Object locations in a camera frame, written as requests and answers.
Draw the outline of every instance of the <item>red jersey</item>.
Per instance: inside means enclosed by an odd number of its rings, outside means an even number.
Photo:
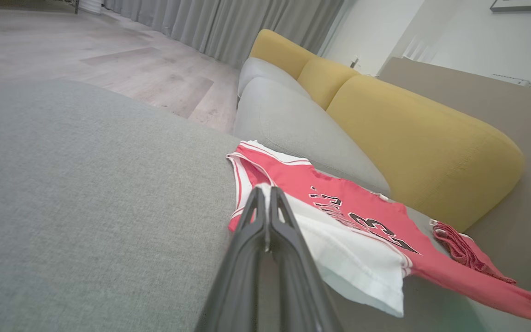
[[[352,181],[318,172],[305,158],[278,153],[255,141],[241,142],[227,158],[233,163],[237,193],[230,231],[236,228],[249,192],[259,183],[268,183],[328,214],[362,236],[362,241],[374,237],[390,243],[388,246],[406,256],[403,277],[419,275],[484,305],[531,320],[531,292],[479,273],[436,250],[409,219],[403,204],[387,202]]]

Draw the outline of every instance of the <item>curtain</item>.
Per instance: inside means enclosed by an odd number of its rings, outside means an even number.
[[[106,8],[241,67],[261,29],[317,53],[343,0],[106,0]]]

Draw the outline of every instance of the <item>gray sofa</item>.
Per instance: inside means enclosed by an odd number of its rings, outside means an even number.
[[[230,241],[239,141],[86,84],[0,91],[0,331],[192,330]],[[260,278],[275,331],[271,259]],[[346,331],[483,329],[470,300],[416,277],[404,319],[330,292]]]

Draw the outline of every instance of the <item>floor plank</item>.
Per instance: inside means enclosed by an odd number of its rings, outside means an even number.
[[[230,132],[238,74],[112,11],[0,9],[0,86],[75,80]]]

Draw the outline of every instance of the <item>beige panel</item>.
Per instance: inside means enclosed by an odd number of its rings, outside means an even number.
[[[531,289],[531,89],[396,58],[379,78],[491,124],[522,150],[525,173],[516,188],[466,232],[503,273]]]

